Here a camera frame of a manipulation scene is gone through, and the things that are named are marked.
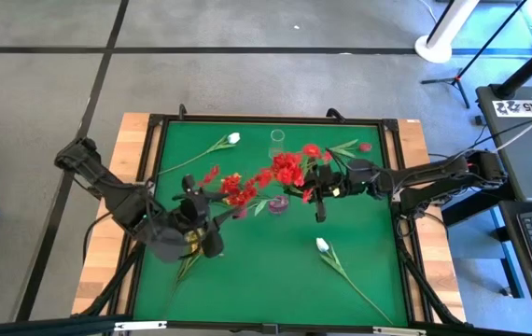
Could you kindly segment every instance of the clear glass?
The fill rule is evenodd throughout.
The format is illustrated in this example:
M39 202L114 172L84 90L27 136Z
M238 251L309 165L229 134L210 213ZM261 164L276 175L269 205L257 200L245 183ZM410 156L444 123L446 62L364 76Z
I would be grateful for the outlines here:
M273 159L278 154L285 151L284 141L285 133L281 130L274 130L270 132L270 148L268 148L268 156Z

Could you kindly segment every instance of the white flower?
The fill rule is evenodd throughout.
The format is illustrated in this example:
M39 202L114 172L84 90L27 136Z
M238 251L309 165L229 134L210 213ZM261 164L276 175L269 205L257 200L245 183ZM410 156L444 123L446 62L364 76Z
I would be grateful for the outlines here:
M322 238L315 238L315 245L318 246L318 250L322 253L329 251L329 245L326 244L326 241Z
M229 134L229 136L227 136L227 142L230 145L235 145L236 143L239 142L239 140L241 140L241 136L237 132L231 133Z

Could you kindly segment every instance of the sticker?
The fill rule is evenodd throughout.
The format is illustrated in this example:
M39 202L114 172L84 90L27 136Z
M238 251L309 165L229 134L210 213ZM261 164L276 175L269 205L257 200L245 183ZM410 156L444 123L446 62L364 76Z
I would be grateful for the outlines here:
M532 99L493 101L492 105L501 118L532 118Z

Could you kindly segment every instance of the wooden frame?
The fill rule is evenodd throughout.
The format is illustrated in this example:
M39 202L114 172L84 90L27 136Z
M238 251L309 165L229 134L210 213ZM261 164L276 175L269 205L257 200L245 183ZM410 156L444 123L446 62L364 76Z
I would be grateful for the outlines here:
M135 181L146 139L149 116L148 113L126 113L123 116L109 169L124 182ZM400 146L407 167L429 162L422 125L419 120L399 120L399 135ZM152 136L158 137L158 132L154 132ZM396 169L398 167L397 156L390 132L386 133L386 140L391 167ZM146 165L146 177L150 176L156 157L157 144L158 141L152 141ZM101 203L98 216L104 214L105 211L104 204ZM441 216L439 208L430 207L427 211L438 217ZM445 228L442 224L427 217L418 219L416 225L428 282L442 302L448 306L451 313L457 318L465 320ZM91 235L88 256L79 280L72 309L73 313L79 313L86 309L106 286L117 268L122 240L123 231L112 220L107 219L96 226ZM405 239L405 243L411 251L411 241ZM421 301L418 285L410 275L409 277L414 320L424 321L424 305ZM117 313L125 312L130 283L131 272L121 286Z

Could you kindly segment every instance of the tripod stand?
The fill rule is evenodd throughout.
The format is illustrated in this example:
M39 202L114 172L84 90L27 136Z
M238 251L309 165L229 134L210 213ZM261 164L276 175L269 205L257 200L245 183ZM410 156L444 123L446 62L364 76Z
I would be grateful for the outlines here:
M455 77L442 78L442 79L422 80L420 83L421 84L446 83L446 84L449 84L449 85L457 88L459 90L459 92L461 92L461 96L463 97L463 101L465 102L465 107L469 108L468 96L465 94L465 90L463 89L463 85L461 84L461 78L469 70L471 65L478 59L478 57L480 57L480 55L483 54L483 52L486 50L486 48L488 48L488 46L490 45L490 43L492 43L492 41L495 39L495 37L498 36L500 31L502 31L502 29L507 25L507 23L509 23L509 21L512 19L512 17L514 17L515 14L517 14L517 11L521 8L521 6L524 5L525 2L527 2L527 0L521 0L521 2L519 3L519 5L517 5L515 10L509 15L509 17L504 22L502 22L500 27L498 27L498 29L494 32L494 34L490 37L490 39L488 39L488 41L486 41L486 43L483 45L483 47L480 50L478 50L478 52L475 54L475 56L473 56L471 61L469 61L469 63L467 65L465 65L464 68L458 70L458 72L457 72Z

